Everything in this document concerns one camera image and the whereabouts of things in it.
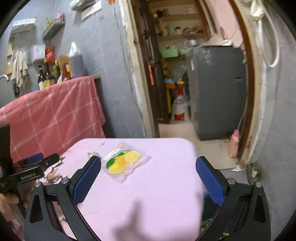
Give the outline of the person's hand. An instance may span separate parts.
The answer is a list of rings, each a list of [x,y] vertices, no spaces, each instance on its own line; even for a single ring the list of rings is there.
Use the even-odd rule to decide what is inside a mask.
[[[31,196],[34,184],[35,184],[35,181],[28,183],[29,191],[27,192],[26,199],[23,202],[23,206],[25,210],[28,209],[28,204],[29,204],[29,200],[30,200],[30,196]],[[18,204],[19,202],[18,197],[11,193],[5,193],[5,194],[1,194],[0,199],[1,199],[1,213],[4,216],[5,220],[7,222],[16,220],[16,216],[11,209],[11,204]]]

